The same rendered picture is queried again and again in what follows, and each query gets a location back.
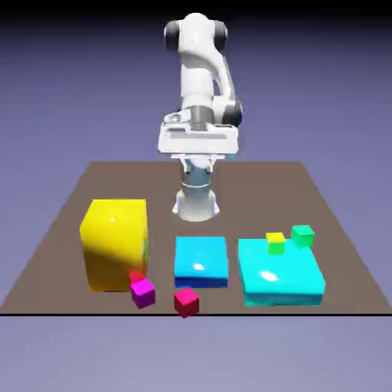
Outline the small red cube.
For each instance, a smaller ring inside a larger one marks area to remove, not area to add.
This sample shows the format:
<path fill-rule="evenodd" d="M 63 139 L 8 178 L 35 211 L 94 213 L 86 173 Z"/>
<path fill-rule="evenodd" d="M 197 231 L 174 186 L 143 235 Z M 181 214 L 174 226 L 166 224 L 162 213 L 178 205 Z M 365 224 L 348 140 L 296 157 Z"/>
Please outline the small red cube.
<path fill-rule="evenodd" d="M 200 298 L 192 288 L 184 288 L 174 294 L 174 306 L 182 318 L 187 318 L 198 314 Z"/>

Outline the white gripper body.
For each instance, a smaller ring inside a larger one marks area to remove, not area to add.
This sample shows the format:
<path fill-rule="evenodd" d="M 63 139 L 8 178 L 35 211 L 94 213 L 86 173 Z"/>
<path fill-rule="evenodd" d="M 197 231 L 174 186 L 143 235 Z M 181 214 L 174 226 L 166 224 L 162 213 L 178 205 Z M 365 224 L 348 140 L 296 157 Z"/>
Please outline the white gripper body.
<path fill-rule="evenodd" d="M 235 155 L 238 152 L 238 129 L 208 123 L 206 130 L 195 131 L 188 122 L 163 122 L 158 150 L 172 155 Z"/>

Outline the small yellow cube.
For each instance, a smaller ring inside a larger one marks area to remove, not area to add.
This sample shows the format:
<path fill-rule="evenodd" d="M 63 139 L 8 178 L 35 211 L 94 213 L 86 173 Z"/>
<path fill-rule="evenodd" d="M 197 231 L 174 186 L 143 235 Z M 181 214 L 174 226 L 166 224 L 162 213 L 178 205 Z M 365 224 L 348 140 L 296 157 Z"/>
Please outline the small yellow cube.
<path fill-rule="evenodd" d="M 266 233 L 266 248 L 269 255 L 283 255 L 285 252 L 286 238 L 282 232 Z"/>

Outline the large blue box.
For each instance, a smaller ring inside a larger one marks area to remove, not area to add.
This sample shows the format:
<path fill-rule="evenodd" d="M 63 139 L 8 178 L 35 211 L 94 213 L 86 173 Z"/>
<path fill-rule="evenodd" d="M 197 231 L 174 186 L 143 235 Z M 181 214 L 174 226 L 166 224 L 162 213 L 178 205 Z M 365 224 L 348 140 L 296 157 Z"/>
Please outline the large blue box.
<path fill-rule="evenodd" d="M 175 238 L 176 288 L 226 288 L 229 277 L 224 237 Z"/>

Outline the small green cube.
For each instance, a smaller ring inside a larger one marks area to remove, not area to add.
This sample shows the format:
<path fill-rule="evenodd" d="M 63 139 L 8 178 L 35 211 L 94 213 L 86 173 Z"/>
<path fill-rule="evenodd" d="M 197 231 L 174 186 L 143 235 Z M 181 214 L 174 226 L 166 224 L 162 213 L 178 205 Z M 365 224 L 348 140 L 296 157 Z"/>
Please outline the small green cube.
<path fill-rule="evenodd" d="M 315 231 L 308 224 L 293 225 L 291 229 L 291 241 L 298 248 L 312 248 Z"/>

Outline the large cyan box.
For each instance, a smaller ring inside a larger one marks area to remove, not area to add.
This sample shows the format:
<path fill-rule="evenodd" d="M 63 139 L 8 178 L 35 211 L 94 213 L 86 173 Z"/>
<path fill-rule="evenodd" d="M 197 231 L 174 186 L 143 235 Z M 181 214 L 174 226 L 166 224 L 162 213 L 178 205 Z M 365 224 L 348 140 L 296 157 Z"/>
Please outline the large cyan box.
<path fill-rule="evenodd" d="M 238 263 L 246 306 L 319 306 L 325 279 L 310 247 L 285 243 L 270 255 L 265 239 L 240 239 Z"/>

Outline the small magenta cube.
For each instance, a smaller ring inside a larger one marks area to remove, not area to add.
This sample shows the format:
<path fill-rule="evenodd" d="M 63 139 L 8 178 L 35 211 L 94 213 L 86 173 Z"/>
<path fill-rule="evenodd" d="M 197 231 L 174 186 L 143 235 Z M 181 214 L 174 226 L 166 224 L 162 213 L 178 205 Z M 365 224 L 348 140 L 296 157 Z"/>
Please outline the small magenta cube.
<path fill-rule="evenodd" d="M 149 279 L 142 279 L 130 285 L 131 297 L 138 309 L 155 304 L 155 287 Z"/>

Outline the large yellow box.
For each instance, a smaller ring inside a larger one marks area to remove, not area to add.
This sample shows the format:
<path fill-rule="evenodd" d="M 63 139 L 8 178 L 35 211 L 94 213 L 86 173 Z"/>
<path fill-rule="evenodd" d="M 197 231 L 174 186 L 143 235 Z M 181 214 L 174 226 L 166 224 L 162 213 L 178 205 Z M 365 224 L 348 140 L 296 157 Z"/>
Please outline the large yellow box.
<path fill-rule="evenodd" d="M 149 232 L 145 199 L 94 199 L 80 224 L 87 284 L 93 292 L 127 292 L 129 273 L 146 275 Z"/>

